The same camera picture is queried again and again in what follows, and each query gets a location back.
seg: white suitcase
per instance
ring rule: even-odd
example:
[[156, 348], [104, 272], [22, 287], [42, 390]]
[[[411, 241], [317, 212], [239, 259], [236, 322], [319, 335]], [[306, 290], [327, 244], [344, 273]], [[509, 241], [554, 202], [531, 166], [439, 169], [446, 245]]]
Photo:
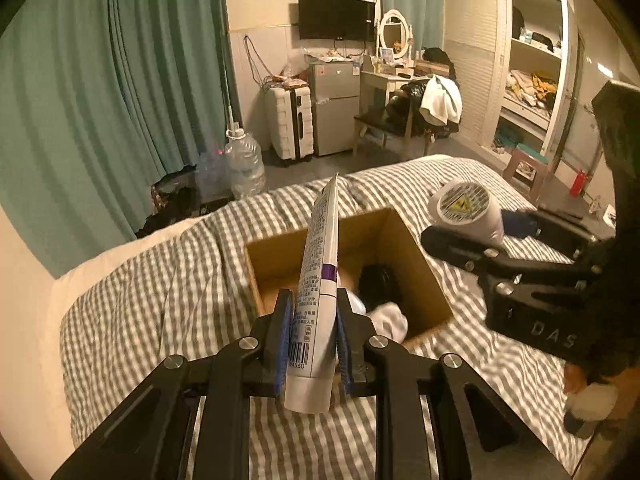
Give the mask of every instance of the white suitcase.
[[270, 88], [266, 111], [271, 143], [282, 160], [300, 160], [314, 152], [311, 90]]

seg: black monitor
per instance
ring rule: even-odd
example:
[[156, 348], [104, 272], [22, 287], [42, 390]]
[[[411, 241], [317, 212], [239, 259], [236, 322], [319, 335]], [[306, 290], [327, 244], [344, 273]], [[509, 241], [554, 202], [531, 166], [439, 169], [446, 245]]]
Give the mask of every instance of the black monitor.
[[376, 9], [365, 0], [298, 0], [301, 40], [374, 41]]

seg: red bottle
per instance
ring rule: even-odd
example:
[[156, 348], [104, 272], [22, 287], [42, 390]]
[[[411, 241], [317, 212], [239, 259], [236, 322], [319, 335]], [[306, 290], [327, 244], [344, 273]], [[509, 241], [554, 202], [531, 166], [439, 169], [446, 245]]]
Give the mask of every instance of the red bottle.
[[571, 186], [571, 191], [569, 192], [571, 196], [578, 196], [582, 191], [584, 183], [587, 181], [587, 174], [580, 170], [578, 174], [575, 176], [574, 185]]

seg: bed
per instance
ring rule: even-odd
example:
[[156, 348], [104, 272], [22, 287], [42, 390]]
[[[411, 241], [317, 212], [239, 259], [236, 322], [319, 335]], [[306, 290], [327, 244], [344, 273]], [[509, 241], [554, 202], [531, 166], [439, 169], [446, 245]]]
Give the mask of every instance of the bed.
[[[418, 239], [430, 224], [429, 197], [454, 178], [481, 182], [502, 208], [531, 207], [482, 164], [432, 156], [340, 176], [339, 212], [391, 206]], [[58, 280], [42, 352], [60, 462], [164, 357], [201, 358], [249, 332], [256, 314], [243, 265], [245, 242], [306, 226], [325, 183], [232, 202], [108, 251]], [[512, 256], [565, 261], [530, 238], [506, 238], [504, 245]], [[425, 336], [416, 352], [460, 354], [572, 472], [586, 443], [562, 427], [562, 361], [487, 330], [475, 279], [425, 257], [454, 317]], [[374, 399], [351, 399], [335, 388], [332, 410], [319, 416], [254, 399], [251, 420], [251, 478], [373, 478]]]

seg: toothpaste tube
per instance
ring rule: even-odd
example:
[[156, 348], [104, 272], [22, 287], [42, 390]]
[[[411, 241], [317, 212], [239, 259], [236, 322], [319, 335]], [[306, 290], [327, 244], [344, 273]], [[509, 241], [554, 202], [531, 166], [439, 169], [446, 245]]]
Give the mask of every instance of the toothpaste tube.
[[284, 393], [284, 407], [293, 412], [327, 412], [331, 402], [336, 364], [337, 177], [318, 196], [306, 235]]

